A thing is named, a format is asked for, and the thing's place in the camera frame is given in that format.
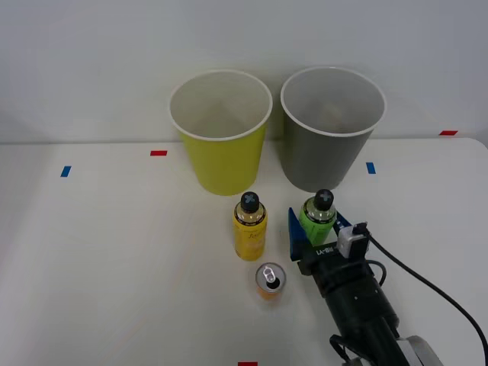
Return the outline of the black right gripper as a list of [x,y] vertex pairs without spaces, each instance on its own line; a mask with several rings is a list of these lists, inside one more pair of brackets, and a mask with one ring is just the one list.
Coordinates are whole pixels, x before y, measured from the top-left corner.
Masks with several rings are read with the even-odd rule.
[[[334,232],[338,234],[350,226],[352,224],[337,211]],[[359,249],[353,246],[350,258],[339,252],[337,242],[313,247],[291,207],[288,209],[288,231],[291,261],[297,262],[302,275],[313,278],[322,297],[352,285],[371,285],[377,289],[377,280],[365,258],[368,244],[359,243]]]

